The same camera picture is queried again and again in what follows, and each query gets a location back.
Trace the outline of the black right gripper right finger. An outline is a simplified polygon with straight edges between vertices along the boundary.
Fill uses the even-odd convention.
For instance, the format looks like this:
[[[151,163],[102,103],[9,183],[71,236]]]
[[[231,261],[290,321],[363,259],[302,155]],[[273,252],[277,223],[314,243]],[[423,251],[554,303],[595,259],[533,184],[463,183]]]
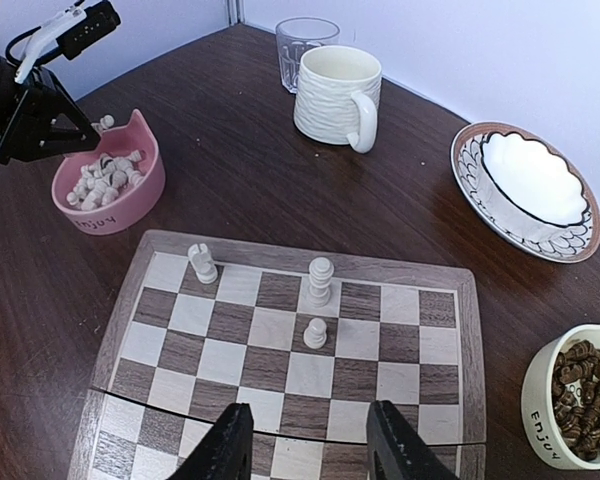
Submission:
[[[369,405],[366,439],[370,479],[457,479],[389,400]]]

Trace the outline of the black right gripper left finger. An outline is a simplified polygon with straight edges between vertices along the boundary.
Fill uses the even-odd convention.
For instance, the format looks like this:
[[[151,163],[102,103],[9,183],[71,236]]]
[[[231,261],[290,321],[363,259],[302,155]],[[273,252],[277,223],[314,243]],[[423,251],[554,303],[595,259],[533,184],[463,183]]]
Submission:
[[[172,480],[250,479],[253,428],[250,406],[231,403],[172,474]]]

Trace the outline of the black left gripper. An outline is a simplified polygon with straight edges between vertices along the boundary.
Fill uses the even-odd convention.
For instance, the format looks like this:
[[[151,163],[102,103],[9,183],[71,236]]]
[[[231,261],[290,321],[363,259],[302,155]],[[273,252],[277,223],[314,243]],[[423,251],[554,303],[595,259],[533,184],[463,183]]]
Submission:
[[[55,127],[64,116],[72,125]],[[101,135],[54,73],[35,68],[0,108],[0,164],[95,150]]]

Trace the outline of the white pawn chess piece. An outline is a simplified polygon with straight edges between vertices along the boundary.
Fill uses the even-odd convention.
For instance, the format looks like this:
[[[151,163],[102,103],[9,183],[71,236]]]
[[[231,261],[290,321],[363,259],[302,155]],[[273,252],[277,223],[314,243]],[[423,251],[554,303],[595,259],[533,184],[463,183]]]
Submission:
[[[327,324],[322,318],[312,318],[303,333],[304,344],[310,349],[321,349],[327,341]]]

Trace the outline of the white knight chess piece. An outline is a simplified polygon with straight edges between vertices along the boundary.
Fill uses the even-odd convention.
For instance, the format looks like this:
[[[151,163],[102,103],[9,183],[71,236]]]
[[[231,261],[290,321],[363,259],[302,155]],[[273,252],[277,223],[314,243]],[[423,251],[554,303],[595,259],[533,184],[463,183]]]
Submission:
[[[218,278],[218,270],[205,243],[196,243],[189,247],[187,256],[197,279],[205,285],[214,283]]]

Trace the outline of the white queen chess piece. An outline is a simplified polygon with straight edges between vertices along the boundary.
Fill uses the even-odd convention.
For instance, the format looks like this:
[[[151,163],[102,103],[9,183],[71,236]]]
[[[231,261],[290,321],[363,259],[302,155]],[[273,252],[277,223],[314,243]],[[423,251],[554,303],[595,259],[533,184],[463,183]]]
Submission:
[[[334,265],[326,257],[316,257],[309,264],[308,301],[315,307],[325,306],[331,297]]]

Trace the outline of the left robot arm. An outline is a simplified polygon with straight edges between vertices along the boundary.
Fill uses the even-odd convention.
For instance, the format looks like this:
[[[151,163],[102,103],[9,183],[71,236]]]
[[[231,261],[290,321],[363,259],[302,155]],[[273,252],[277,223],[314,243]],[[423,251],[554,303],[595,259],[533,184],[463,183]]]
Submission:
[[[101,134],[46,64],[76,58],[120,24],[111,2],[77,1],[8,43],[0,56],[0,164],[98,146]]]

